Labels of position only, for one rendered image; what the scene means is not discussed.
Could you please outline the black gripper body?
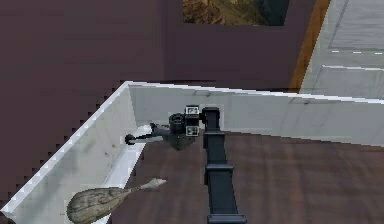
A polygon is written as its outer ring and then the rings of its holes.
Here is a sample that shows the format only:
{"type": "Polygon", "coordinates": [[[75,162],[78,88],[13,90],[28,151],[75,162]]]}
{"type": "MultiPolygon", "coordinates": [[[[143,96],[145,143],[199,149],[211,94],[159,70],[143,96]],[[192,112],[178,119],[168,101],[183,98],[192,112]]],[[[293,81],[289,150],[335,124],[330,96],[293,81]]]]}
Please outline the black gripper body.
{"type": "Polygon", "coordinates": [[[176,113],[169,117],[169,131],[164,140],[176,151],[184,150],[195,142],[194,136],[186,135],[184,114],[176,113]]]}

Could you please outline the grey-brown teardrop shaped object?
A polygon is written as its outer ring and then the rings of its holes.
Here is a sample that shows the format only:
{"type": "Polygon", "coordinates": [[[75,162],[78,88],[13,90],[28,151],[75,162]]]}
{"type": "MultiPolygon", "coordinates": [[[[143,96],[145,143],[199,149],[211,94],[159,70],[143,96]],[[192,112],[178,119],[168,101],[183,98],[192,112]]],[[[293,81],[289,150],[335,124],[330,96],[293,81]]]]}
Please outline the grey-brown teardrop shaped object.
{"type": "Polygon", "coordinates": [[[111,214],[129,194],[140,190],[157,189],[165,183],[165,179],[153,178],[145,184],[129,189],[107,187],[77,192],[66,207],[66,215],[73,224],[93,224],[111,214]]]}

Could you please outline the framed landscape picture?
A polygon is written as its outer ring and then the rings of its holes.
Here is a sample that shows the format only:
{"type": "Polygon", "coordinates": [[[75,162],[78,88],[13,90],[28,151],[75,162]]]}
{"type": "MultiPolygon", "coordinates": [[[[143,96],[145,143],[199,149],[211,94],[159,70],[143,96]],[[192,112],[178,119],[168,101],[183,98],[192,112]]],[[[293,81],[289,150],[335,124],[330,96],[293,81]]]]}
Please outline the framed landscape picture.
{"type": "Polygon", "coordinates": [[[283,26],[290,0],[183,0],[183,22],[283,26]]]}

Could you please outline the grey panelled room door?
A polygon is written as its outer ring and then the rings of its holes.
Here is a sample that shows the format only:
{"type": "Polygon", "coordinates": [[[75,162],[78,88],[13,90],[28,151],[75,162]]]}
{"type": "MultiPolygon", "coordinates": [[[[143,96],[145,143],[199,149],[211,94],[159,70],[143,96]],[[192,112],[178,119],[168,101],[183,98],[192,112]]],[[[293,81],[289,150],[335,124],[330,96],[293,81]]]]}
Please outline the grey panelled room door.
{"type": "Polygon", "coordinates": [[[331,0],[300,92],[384,100],[384,0],[331,0]]]}

